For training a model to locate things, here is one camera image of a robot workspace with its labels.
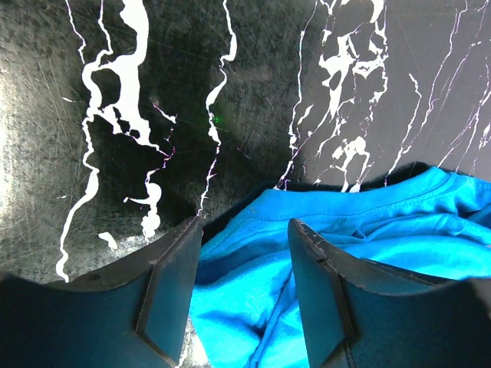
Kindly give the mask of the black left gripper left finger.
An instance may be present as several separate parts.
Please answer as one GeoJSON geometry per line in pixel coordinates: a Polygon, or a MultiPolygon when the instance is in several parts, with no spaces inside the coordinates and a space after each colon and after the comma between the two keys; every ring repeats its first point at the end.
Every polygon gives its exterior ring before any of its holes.
{"type": "Polygon", "coordinates": [[[203,227],[188,218],[70,282],[1,274],[3,367],[175,367],[203,227]]]}

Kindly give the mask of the blue t shirt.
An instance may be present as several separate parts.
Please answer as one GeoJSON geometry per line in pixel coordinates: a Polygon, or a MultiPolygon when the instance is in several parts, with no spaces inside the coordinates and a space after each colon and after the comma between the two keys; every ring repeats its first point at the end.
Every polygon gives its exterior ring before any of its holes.
{"type": "Polygon", "coordinates": [[[453,280],[490,274],[490,184],[419,165],[361,192],[264,190],[207,225],[190,318],[214,367],[308,365],[287,229],[357,258],[453,280]]]}

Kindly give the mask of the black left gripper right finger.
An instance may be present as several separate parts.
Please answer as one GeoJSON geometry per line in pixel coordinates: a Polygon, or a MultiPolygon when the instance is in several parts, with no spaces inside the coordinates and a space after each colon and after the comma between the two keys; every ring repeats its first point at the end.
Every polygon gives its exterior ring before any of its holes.
{"type": "Polygon", "coordinates": [[[310,366],[490,365],[489,279],[356,258],[297,219],[288,244],[310,366]]]}

